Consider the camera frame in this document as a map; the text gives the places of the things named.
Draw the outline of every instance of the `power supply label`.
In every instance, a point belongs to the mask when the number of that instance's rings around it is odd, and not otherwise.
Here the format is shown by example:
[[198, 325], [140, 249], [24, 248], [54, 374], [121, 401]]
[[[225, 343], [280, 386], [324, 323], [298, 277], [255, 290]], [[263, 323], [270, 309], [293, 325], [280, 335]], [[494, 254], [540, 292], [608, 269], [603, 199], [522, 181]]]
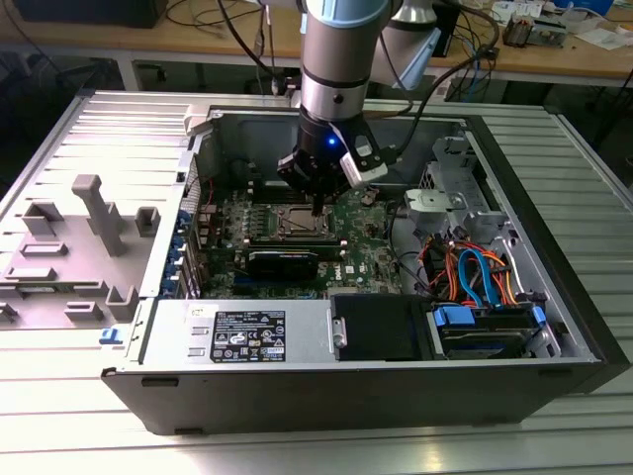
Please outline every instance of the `power supply label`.
[[215, 363], [286, 361], [286, 312], [216, 312]]

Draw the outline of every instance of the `aluminum extrusion table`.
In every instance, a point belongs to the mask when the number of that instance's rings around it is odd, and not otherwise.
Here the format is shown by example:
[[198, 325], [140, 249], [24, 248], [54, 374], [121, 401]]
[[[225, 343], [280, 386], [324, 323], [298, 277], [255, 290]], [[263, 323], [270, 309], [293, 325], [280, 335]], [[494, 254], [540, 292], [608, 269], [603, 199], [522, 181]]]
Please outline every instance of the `aluminum extrusion table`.
[[[105, 199], [119, 209], [160, 208], [169, 189], [165, 178], [187, 143], [182, 119], [188, 105], [278, 101], [284, 100], [126, 92], [76, 98], [0, 205], [0, 266], [25, 231], [16, 215], [30, 198], [85, 213], [70, 183], [89, 170], [108, 175], [114, 184]], [[484, 118], [633, 358], [633, 199], [626, 188], [563, 117], [542, 108], [448, 103], [429, 105], [427, 112]], [[633, 472], [633, 370], [594, 394], [557, 400], [520, 426], [163, 437], [147, 432], [100, 381], [119, 350], [102, 349], [99, 334], [0, 332], [3, 473]]]

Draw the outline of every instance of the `workbench leg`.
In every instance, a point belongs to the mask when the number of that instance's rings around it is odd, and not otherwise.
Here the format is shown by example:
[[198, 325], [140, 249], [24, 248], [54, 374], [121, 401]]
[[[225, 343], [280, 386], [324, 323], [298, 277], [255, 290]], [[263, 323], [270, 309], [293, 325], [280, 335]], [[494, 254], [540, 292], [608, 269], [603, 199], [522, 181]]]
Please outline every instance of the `workbench leg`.
[[129, 57], [117, 57], [119, 72], [126, 91], [140, 91], [142, 83], [138, 77], [135, 64]]
[[196, 63], [196, 77], [198, 78], [198, 89], [206, 89], [207, 78], [205, 77], [205, 65], [200, 62]]

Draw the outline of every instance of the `desk clutter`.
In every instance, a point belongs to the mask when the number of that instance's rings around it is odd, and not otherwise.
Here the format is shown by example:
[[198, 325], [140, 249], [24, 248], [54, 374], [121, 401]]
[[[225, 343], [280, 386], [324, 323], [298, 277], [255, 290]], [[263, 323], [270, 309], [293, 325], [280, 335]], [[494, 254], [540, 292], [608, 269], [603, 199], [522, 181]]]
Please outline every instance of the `desk clutter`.
[[[561, 48], [568, 35], [576, 35], [583, 41], [604, 49], [633, 46], [630, 25], [608, 20], [605, 14], [610, 0], [584, 0], [575, 6], [569, 0], [552, 2], [498, 1], [493, 4], [491, 15], [505, 26], [503, 42], [516, 48], [528, 45]], [[599, 26], [609, 22], [611, 30]]]

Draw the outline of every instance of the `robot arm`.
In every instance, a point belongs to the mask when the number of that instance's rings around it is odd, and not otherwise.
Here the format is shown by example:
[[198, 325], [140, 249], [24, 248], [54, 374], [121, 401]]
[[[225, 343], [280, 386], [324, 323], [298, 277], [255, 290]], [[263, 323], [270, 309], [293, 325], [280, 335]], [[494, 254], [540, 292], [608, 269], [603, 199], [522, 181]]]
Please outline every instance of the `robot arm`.
[[297, 145], [279, 175], [313, 199], [327, 199], [387, 174], [396, 148], [380, 147], [363, 118], [371, 80], [397, 86], [379, 45], [392, 51], [407, 89], [419, 83], [439, 38], [431, 0], [261, 0], [307, 15], [302, 47], [302, 105]]

